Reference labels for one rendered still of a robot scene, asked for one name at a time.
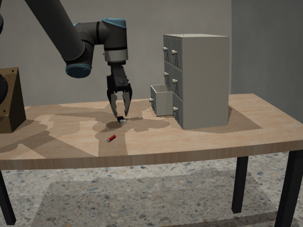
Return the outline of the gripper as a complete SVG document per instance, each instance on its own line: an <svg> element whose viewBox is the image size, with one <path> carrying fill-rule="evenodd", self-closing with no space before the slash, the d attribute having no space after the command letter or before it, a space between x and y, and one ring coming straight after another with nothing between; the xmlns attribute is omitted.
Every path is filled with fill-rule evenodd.
<svg viewBox="0 0 303 227"><path fill-rule="evenodd" d="M126 61L122 62L107 62L108 66L119 66L119 65L125 65ZM117 96L114 94L117 93L118 91L123 91L123 100L124 100L124 105L125 105L125 116L128 114L131 98L132 98L132 88L131 84L129 83L129 88L128 90L116 90L114 80L112 77L112 74L110 76L107 76L107 97L109 99L113 114L115 117L117 117L117 111L116 111L116 100Z"/></svg>

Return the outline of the grey drawer front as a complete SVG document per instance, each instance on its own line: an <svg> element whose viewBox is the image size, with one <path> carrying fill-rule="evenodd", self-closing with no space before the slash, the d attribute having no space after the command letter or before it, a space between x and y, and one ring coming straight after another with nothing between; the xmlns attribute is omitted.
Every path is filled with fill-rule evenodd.
<svg viewBox="0 0 303 227"><path fill-rule="evenodd" d="M183 127L183 101L173 92L173 115Z"/></svg>
<svg viewBox="0 0 303 227"><path fill-rule="evenodd" d="M173 90L183 98L183 90L182 90L182 70L177 68L176 66L172 66L172 84Z"/></svg>
<svg viewBox="0 0 303 227"><path fill-rule="evenodd" d="M166 59L172 63L171 37L164 37L163 51L164 51L164 59Z"/></svg>
<svg viewBox="0 0 303 227"><path fill-rule="evenodd" d="M151 85L151 106L157 116L173 114L173 93L165 85Z"/></svg>
<svg viewBox="0 0 303 227"><path fill-rule="evenodd" d="M172 88L172 64L167 61L164 61L165 64L165 82Z"/></svg>
<svg viewBox="0 0 303 227"><path fill-rule="evenodd" d="M172 38L172 63L182 68L182 40Z"/></svg>

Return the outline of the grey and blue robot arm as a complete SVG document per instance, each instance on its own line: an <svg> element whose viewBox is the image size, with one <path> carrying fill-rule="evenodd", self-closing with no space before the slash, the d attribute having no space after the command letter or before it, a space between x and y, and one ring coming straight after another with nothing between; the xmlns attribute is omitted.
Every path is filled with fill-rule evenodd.
<svg viewBox="0 0 303 227"><path fill-rule="evenodd" d="M66 73L85 78L92 69L94 45L103 44L105 61L128 60L126 21L103 18L100 22L72 24L60 0L25 0L66 63ZM128 90L123 66L112 66L116 90Z"/></svg>

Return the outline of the grey chest of drawers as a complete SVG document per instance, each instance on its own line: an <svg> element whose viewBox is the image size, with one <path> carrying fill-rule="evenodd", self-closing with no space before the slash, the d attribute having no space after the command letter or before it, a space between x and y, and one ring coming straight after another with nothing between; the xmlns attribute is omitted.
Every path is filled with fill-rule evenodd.
<svg viewBox="0 0 303 227"><path fill-rule="evenodd" d="M183 101L183 130L226 126L228 124L230 37L204 34L163 35L182 40L181 98Z"/></svg>

